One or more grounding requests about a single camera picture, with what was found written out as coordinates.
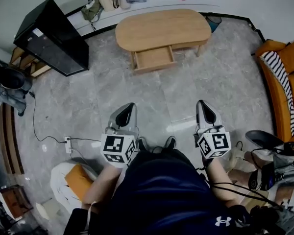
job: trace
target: orange sofa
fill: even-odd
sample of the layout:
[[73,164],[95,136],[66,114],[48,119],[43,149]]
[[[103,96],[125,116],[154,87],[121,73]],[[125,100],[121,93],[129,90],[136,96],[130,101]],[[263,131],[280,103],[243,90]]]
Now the orange sofa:
[[294,72],[294,42],[292,44],[286,45],[281,42],[267,40],[255,52],[255,56],[260,63],[270,91],[274,108],[277,136],[284,142],[294,141],[294,136],[292,137],[291,134],[290,112],[284,90],[278,80],[274,77],[269,68],[260,58],[260,56],[267,51],[278,52],[285,66],[286,72],[288,73],[294,102],[294,74],[292,74],[292,72]]

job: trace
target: power strip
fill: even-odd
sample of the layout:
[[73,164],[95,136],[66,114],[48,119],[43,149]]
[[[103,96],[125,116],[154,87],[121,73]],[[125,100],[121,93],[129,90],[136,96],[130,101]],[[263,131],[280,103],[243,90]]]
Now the power strip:
[[71,137],[64,137],[64,141],[66,141],[65,143],[65,151],[68,154],[72,153],[72,143],[71,143]]

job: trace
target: gray sneaker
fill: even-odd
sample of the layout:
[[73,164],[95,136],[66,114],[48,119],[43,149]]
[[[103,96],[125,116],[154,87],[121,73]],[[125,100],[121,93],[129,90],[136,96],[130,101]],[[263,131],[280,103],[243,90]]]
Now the gray sneaker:
[[137,147],[140,151],[149,151],[147,141],[143,137],[140,137],[139,139],[137,139]]
[[173,149],[175,149],[175,147],[176,147],[176,139],[175,139],[174,136],[170,136],[170,137],[167,139],[164,148],[167,148],[167,149],[169,149],[169,150],[173,150]]

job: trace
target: oval tabletop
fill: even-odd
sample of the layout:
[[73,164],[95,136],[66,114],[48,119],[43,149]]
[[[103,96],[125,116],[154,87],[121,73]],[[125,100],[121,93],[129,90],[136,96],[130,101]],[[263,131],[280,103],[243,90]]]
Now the oval tabletop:
[[190,9],[162,10],[123,19],[116,27],[117,43],[128,51],[205,41],[211,35],[206,19]]

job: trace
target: white box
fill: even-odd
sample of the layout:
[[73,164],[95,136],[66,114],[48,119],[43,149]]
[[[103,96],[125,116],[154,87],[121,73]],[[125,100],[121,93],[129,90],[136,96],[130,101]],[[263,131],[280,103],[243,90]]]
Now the white box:
[[136,149],[135,137],[126,135],[102,134],[100,152],[112,165],[128,164]]
[[205,158],[222,157],[231,149],[229,132],[203,133],[199,138],[199,145]]

